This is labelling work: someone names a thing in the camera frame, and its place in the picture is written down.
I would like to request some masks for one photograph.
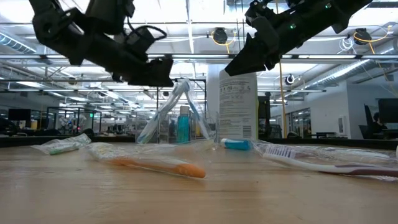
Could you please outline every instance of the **ceiling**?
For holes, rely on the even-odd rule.
[[[60,0],[60,4],[64,9],[77,7],[81,11],[85,11],[89,0]],[[229,40],[232,41],[229,45],[231,54],[236,54],[243,47],[243,36],[246,32],[255,33],[255,30],[243,23],[243,15],[247,9],[247,2],[250,1],[237,1],[243,2],[243,7],[238,4],[235,8],[233,5],[228,5],[226,2],[231,0],[135,0],[134,5],[136,11],[131,22],[134,27],[142,24],[149,24],[163,29],[168,34],[168,38],[156,42],[149,50],[148,54],[227,54],[225,46],[216,45],[211,38],[207,38],[216,27],[223,27],[229,35]],[[287,9],[286,3],[282,1],[278,5],[280,11]],[[28,0],[2,0],[0,1],[0,33],[7,33],[19,42],[26,44],[32,48],[40,49],[40,44],[35,38],[34,30],[31,24],[34,16],[33,10]],[[352,49],[342,50],[342,39],[347,34],[352,34],[356,28],[365,27],[374,39],[385,36],[387,28],[386,24],[389,22],[398,22],[398,9],[387,8],[373,8],[368,7],[357,12],[350,20],[349,27],[340,34],[335,34],[332,28],[326,29],[316,37],[304,43],[300,48],[293,49],[290,54],[353,54]],[[192,44],[190,44],[190,30],[192,29]],[[389,29],[388,36],[374,44],[377,48],[378,45],[391,40],[396,36],[398,26],[392,26]],[[358,54],[369,53],[367,45],[354,45],[355,51]],[[0,45],[0,54],[20,54],[10,47]],[[27,80],[40,79],[45,76],[45,67],[40,64],[34,65],[36,62],[33,60],[8,60],[7,62],[23,66],[24,69],[30,70],[32,74],[22,74],[18,78],[25,78]],[[57,63],[67,63],[66,60],[57,60]],[[188,77],[205,79],[208,73],[208,67],[214,63],[227,63],[216,62],[214,60],[184,60],[178,61],[173,66],[170,76],[172,78]],[[286,77],[292,74],[296,77],[296,82],[310,82],[322,74],[338,66],[341,61],[323,61],[323,63],[314,62],[289,62],[282,63],[282,76]],[[111,75],[101,67],[94,65],[82,67],[49,67],[47,75],[51,74],[53,79],[67,79],[75,77],[77,79],[110,79]],[[275,69],[266,72],[259,72],[258,85],[262,88],[279,89],[279,66]],[[7,77],[6,74],[0,73],[0,77]],[[127,86],[125,83],[113,82],[92,82],[92,83],[77,83],[70,85],[69,83],[51,83],[54,88],[66,89],[88,89],[88,88],[103,88],[103,89],[134,89],[143,90],[141,86]],[[24,88],[18,83],[13,83],[13,86]],[[204,99],[204,92],[200,91],[200,87],[204,88],[204,84],[196,83],[198,91],[197,98]],[[75,93],[60,93],[63,96],[76,95]],[[152,100],[150,96],[139,93],[117,93],[120,98],[125,100],[140,103],[143,101]],[[89,98],[93,101],[104,101],[108,96],[99,98],[94,93],[80,93],[80,97]]]

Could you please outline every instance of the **table surface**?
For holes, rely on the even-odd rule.
[[[290,169],[243,151],[208,152],[201,180],[81,155],[0,149],[1,223],[397,223],[397,182]]]

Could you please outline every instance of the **computer monitor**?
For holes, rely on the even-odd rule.
[[[379,119],[383,123],[398,123],[398,99],[379,100]]]
[[[30,109],[8,109],[8,120],[30,121]]]

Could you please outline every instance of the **person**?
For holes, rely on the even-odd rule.
[[[383,129],[387,129],[387,127],[380,122],[380,115],[378,112],[373,115],[373,120],[374,122],[368,127],[368,130],[366,131],[366,139],[382,139],[382,136],[379,137],[374,134],[382,133]]]

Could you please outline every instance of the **wall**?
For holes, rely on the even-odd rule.
[[[397,83],[393,84],[395,90],[398,90]],[[350,84],[347,86],[348,91],[348,105],[349,105],[349,125],[351,126],[351,138],[363,139],[359,125],[366,125],[366,116],[364,105],[378,107],[378,99],[381,98],[395,98],[395,96],[388,92],[391,91],[391,86],[388,85],[383,77],[378,78],[374,82],[367,82],[364,84]]]
[[[304,101],[289,101],[285,107],[285,113],[310,108],[312,134],[317,132],[338,133],[338,119],[345,116],[346,136],[350,138],[346,87],[346,82],[341,82],[336,87],[326,88],[326,93],[310,93]],[[271,116],[280,114],[282,114],[281,106],[271,109]]]
[[[47,110],[48,106],[59,106],[59,98],[41,96],[34,92],[27,92],[23,97],[20,93],[0,93],[0,108],[30,108],[32,110]]]

